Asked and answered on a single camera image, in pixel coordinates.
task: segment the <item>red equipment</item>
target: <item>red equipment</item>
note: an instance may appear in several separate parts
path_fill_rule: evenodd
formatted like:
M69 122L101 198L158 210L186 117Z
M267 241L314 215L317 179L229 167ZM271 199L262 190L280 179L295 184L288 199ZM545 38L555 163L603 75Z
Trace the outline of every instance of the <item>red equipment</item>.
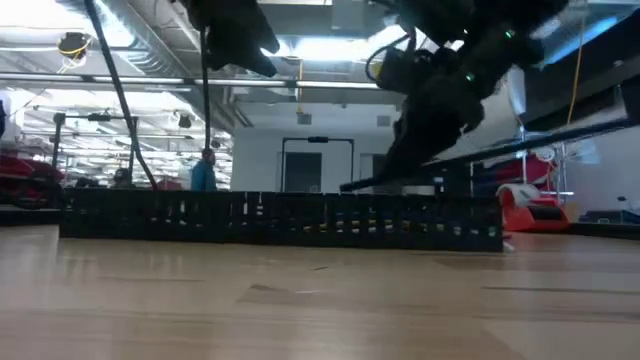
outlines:
M0 155L0 191L11 196L27 199L38 199L42 196L42 190L26 185L26 180L34 175L46 175L57 184L64 179L64 174L47 163L19 159L15 154Z
M558 231L570 225L556 199L541 196L531 185L503 185L498 189L498 197L507 231Z

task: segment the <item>black cable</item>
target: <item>black cable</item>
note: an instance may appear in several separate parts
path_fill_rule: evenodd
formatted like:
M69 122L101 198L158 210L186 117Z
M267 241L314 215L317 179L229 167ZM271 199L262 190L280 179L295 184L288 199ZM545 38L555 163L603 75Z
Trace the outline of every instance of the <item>black cable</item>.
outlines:
M392 41L389 45L383 46L380 49L374 51L373 54L371 54L371 56L369 56L369 58L367 59L367 62L364 64L364 73L367 75L367 78L377 84L378 79L376 79L373 75L371 75L371 61L373 61L373 59L376 56L380 55L383 51L392 49L396 45L410 38L411 38L411 34L405 34L399 39Z
M204 96L204 148L211 148L211 109L209 108L209 66L207 65L207 37L200 32L200 65L202 66L202 94Z
M100 23L100 18L98 17L96 6L93 0L84 0L84 5L87 8L87 14L91 19L93 28L95 29L96 35L98 36L98 40L100 42L100 48L102 50L102 55L104 56L104 60L107 63L107 67L109 68L109 74L111 75L113 86L116 89L116 94L118 94L118 100L120 101L122 114L124 115L124 120L127 123L127 127L129 128L129 133L131 135L131 147L133 148L133 151L136 154L136 159L140 163L142 170L144 170L145 175L147 175L147 178L149 179L149 183L151 183L151 188L153 190L157 190L158 184L156 183L156 180L153 178L153 174L149 170L147 163L142 158L142 152L140 151L140 144L138 143L138 132L136 130L136 126L133 123L133 119L131 118L129 105L127 104L127 99L124 96L124 89L122 87L122 83L120 82L120 77L118 76L118 70L116 69L116 65L113 62L113 57L111 56L111 51L109 50L109 44L107 43L107 39L104 36L104 31L102 30L102 24Z

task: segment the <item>metal pole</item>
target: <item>metal pole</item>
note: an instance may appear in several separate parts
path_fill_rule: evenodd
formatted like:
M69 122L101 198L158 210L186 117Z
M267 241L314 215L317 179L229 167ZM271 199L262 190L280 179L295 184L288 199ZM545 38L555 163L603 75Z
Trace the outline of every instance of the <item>metal pole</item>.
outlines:
M562 191L567 192L569 191L569 186L567 186L567 162L566 162L566 157L567 157L567 145L565 143L562 143L562 146L560 147L561 150L561 164L562 164ZM564 204L567 203L567 195L563 195L564 196Z
M527 130L525 130L524 126L520 126L520 138L522 142L527 141ZM525 150L524 155L522 155L522 183L526 184L528 182L527 179L527 155L528 151Z
M469 163L469 195L473 197L473 163Z
M55 115L53 115L53 122L56 124L56 133L53 136L53 159L51 160L51 165L54 169L58 168L58 154L60 153L60 132L62 131L64 120L64 113L56 113Z
M138 118L133 118L133 126L136 129L136 132L138 132ZM135 159L135 151L133 150L133 146L131 146L131 148L129 149L129 176L131 177L130 180L133 181L133 161Z
M282 152L280 153L280 192L284 192L284 147L287 143L287 138L282 138Z
M0 81L47 82L47 83L98 83L111 84L113 80L104 75L70 75L70 74L34 74L19 72L0 72ZM203 85L202 79L196 78L159 78L122 76L120 83L125 85L167 85L193 86ZM343 89L343 90L376 90L383 91L374 83L345 81L308 81L308 80L268 80L268 79L208 79L209 86L261 87L288 89Z
M204 148L211 148L211 109L209 103L209 67L207 59L207 35L205 31L200 32L200 66L202 67L202 93L204 94Z
M118 69L116 68L115 62L113 61L113 57L111 56L111 52L109 52L109 44L107 43L106 37L104 35L104 31L102 29L102 24L100 23L100 17L98 16L98 11L96 10L96 6L94 0L84 0L85 8L87 9L87 14L91 19L91 24L93 25L94 30L96 31L96 35L98 36L98 40L100 40L100 48L102 49L102 56L104 57L105 63L107 63L107 68L109 69L109 75L111 81L113 82L113 87L116 90L116 94L118 95L118 101L120 103L120 108L122 108L122 114L124 115L125 121L127 122L127 127L129 128L129 132L131 132L131 147L134 148L136 158L142 166L145 175L149 179L149 183L151 183L151 188L153 190L158 189L158 185L156 184L156 180L153 178L153 174L151 174L151 170L145 163L142 158L142 152L140 151L140 147L138 144L138 137L136 134L136 129L133 126L133 120L131 119L131 111L129 110L129 105L127 104L127 99L124 96L124 89L122 87L122 81L118 76Z
M348 140L351 144L351 181L353 181L353 159L355 158L356 150L355 150L355 141Z

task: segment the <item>white wall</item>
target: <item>white wall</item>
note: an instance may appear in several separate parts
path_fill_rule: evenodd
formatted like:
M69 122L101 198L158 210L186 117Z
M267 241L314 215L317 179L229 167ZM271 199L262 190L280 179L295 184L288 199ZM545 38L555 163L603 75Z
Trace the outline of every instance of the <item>white wall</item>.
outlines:
M585 126L626 116L622 104L589 116L575 126ZM567 185L575 196L581 212L626 208L618 196L629 203L640 205L640 128L617 131L589 140L595 154L589 154L595 163L570 161L567 164Z
M234 135L233 172L231 176L231 190L233 191L279 190L279 154L282 148L282 138L309 136L308 133L296 134L255 128L237 129ZM314 135L352 138L355 140L353 176L356 180L361 176L362 155L385 154L393 141L392 134L387 136L351 136L348 134L331 135L327 133ZM322 192L337 193L340 185L350 181L351 146L349 143L309 144L302 141L289 141L287 142L286 151L322 154ZM362 175L370 176L366 171Z

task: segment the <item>door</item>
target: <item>door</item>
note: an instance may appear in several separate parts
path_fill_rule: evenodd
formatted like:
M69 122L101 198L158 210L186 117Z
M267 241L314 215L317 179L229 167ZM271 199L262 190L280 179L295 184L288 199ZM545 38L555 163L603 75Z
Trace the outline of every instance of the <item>door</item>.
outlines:
M321 192L322 154L287 153L284 169L284 191Z

